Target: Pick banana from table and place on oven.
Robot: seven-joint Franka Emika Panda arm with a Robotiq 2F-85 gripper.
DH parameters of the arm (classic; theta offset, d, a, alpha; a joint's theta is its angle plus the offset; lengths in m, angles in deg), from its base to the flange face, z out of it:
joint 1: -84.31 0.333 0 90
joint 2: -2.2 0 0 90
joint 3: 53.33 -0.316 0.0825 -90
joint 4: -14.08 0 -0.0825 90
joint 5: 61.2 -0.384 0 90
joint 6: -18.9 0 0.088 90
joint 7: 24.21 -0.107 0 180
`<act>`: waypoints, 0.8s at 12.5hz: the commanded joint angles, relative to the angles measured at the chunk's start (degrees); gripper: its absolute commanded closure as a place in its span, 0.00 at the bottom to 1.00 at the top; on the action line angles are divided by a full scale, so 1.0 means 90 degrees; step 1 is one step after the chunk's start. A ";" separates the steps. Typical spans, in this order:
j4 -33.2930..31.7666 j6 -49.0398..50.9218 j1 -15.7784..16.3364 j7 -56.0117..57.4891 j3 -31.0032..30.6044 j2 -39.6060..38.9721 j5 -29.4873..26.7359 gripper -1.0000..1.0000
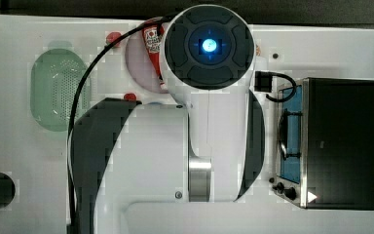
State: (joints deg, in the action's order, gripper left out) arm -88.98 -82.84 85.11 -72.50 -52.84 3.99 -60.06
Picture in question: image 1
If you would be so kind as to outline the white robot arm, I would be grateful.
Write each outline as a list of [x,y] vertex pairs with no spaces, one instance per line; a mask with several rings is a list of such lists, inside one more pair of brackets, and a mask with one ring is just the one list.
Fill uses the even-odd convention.
[[188,8],[168,23],[159,61],[168,97],[107,97],[70,132],[69,234],[130,234],[125,213],[137,203],[235,202],[260,174],[265,123],[248,24],[225,7]]

